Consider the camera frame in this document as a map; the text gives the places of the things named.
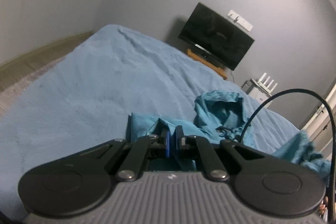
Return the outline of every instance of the silver screw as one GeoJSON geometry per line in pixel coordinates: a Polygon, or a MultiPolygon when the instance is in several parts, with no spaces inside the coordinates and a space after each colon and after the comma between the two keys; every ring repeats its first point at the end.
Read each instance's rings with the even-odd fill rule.
{"type": "Polygon", "coordinates": [[[131,170],[121,170],[118,172],[118,177],[128,180],[134,178],[135,173],[131,170]]]}
{"type": "Polygon", "coordinates": [[[210,172],[210,175],[214,179],[225,179],[227,176],[227,172],[225,172],[224,170],[212,170],[210,172]]]}

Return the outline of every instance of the white logo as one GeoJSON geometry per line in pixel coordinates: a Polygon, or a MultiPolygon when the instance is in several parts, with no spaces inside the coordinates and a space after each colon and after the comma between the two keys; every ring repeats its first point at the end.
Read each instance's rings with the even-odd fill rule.
{"type": "Polygon", "coordinates": [[[171,174],[171,175],[167,176],[167,178],[173,180],[173,179],[177,178],[177,175],[171,174]]]}

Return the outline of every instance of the wall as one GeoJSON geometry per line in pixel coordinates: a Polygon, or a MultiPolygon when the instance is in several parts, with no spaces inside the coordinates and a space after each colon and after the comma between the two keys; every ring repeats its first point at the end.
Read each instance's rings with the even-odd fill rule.
{"type": "Polygon", "coordinates": [[[91,30],[100,0],[0,0],[0,63],[91,30]]]}
{"type": "MultiPolygon", "coordinates": [[[[102,0],[94,26],[125,25],[185,49],[172,38],[199,1],[223,15],[233,9],[254,25],[255,43],[234,71],[238,85],[267,72],[276,91],[325,94],[336,74],[336,12],[328,0],[102,0]]],[[[271,109],[299,127],[316,104],[308,95],[287,95],[271,109]]]]}

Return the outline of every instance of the wooden tv stand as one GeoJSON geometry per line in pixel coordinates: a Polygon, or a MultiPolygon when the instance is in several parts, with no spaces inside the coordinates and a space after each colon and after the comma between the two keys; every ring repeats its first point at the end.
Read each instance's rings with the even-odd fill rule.
{"type": "Polygon", "coordinates": [[[191,49],[187,50],[187,55],[191,57],[192,59],[201,62],[202,64],[206,65],[210,69],[213,69],[216,73],[218,73],[221,77],[223,77],[224,80],[227,79],[226,72],[222,68],[218,68],[215,65],[209,63],[208,61],[204,60],[202,57],[197,55],[196,53],[193,53],[191,49]]]}

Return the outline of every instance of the teal cloth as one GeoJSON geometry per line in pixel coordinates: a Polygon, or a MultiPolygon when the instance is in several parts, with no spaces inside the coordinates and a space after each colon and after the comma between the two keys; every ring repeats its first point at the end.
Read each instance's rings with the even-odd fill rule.
{"type": "MultiPolygon", "coordinates": [[[[235,140],[240,136],[246,125],[248,117],[243,108],[243,98],[239,93],[214,90],[203,93],[195,100],[196,117],[194,123],[178,119],[160,118],[150,115],[132,113],[131,117],[131,142],[137,138],[150,134],[161,134],[163,128],[169,130],[172,136],[175,127],[181,125],[186,136],[202,136],[210,143],[218,144],[223,139],[235,140]],[[218,132],[218,127],[231,129],[218,132]]],[[[256,148],[251,127],[245,133],[244,145],[256,148]]],[[[305,131],[300,131],[273,156],[300,164],[316,171],[327,184],[330,173],[330,162],[324,160],[321,153],[315,152],[313,142],[309,141],[305,131]]],[[[163,166],[162,160],[152,161],[151,170],[195,170],[195,164],[190,160],[170,159],[163,166]]]]}

